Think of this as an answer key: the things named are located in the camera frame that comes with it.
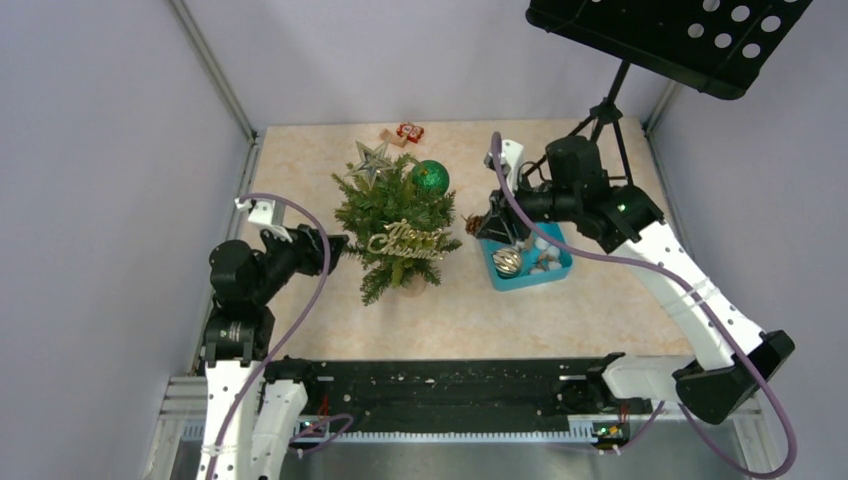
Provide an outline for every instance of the gray floor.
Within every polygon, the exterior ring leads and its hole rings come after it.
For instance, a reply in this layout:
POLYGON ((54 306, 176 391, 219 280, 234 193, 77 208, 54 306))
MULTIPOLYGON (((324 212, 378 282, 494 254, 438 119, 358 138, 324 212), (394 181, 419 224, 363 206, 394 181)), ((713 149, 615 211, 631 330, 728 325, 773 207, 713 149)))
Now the gray floor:
MULTIPOLYGON (((712 437, 742 458, 733 424, 712 437)), ((173 479, 194 478, 200 444, 185 444, 173 479)), ((285 480, 742 480, 685 422, 655 424, 620 457, 564 452, 528 444, 345 444, 298 460, 286 457, 285 480)))

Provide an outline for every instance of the white wall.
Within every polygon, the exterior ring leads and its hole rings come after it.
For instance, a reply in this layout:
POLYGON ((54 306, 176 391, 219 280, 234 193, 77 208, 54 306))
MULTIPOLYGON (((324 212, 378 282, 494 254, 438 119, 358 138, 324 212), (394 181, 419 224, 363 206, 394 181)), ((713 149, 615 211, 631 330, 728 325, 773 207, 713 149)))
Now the white wall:
POLYGON ((165 1, 0 2, 2 478, 141 476, 245 154, 165 1))
MULTIPOLYGON (((678 223, 707 273, 797 350, 772 384, 796 479, 845 478, 848 3, 816 0, 747 95, 684 89, 656 133, 678 223)), ((780 443, 776 422, 772 433, 780 443)))
MULTIPOLYGON (((618 60, 524 19, 529 0, 189 0, 258 127, 409 119, 582 118, 618 60)), ((633 68, 645 119, 665 80, 633 68)))

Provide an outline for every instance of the blue plastic tray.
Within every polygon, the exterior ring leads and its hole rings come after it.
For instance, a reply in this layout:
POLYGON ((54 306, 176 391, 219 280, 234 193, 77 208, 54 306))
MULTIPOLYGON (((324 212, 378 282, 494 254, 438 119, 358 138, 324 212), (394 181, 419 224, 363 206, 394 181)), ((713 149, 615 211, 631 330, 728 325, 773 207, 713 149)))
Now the blue plastic tray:
MULTIPOLYGON (((548 235, 566 243, 565 237, 562 235, 562 230, 556 223, 537 223, 536 225, 548 235)), ((527 241, 532 242, 535 239, 536 235, 533 234, 527 239, 527 241)), ((521 269, 521 274, 519 276, 515 278, 501 278, 498 276, 498 271, 495 269, 495 263, 492 261, 492 254, 507 245, 486 239, 480 240, 480 244, 483 247, 483 262, 486 264, 486 270, 489 271, 489 278, 492 280, 492 286, 499 292, 506 292, 517 288, 530 287, 533 285, 540 285, 542 283, 553 282, 555 280, 561 280, 568 275, 568 272, 571 271, 571 265, 573 264, 571 254, 560 251, 559 262, 562 264, 562 268, 537 273, 535 275, 528 275, 527 272, 536 266, 536 260, 542 253, 536 247, 533 247, 532 249, 521 253, 523 268, 521 269)))

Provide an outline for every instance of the green bauble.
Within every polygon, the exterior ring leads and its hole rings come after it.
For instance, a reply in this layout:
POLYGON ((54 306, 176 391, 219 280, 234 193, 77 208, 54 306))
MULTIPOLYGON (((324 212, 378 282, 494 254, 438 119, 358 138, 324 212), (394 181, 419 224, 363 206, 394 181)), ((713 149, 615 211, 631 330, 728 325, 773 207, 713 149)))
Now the green bauble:
POLYGON ((435 160, 424 160, 412 168, 412 183, 425 190, 444 195, 450 186, 450 175, 444 165, 435 160))

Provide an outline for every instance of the silver star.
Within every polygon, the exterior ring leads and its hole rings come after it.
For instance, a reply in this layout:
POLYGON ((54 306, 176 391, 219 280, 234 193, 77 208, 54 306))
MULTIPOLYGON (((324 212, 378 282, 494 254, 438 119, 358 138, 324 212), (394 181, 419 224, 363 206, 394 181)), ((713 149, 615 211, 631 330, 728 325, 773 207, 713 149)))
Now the silver star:
POLYGON ((353 167, 345 176, 362 177, 368 188, 374 186, 374 180, 378 175, 394 170, 395 167, 389 161, 386 155, 386 149, 389 147, 389 142, 383 142, 379 147, 371 149, 360 142, 356 142, 356 149, 359 151, 359 164, 353 167))

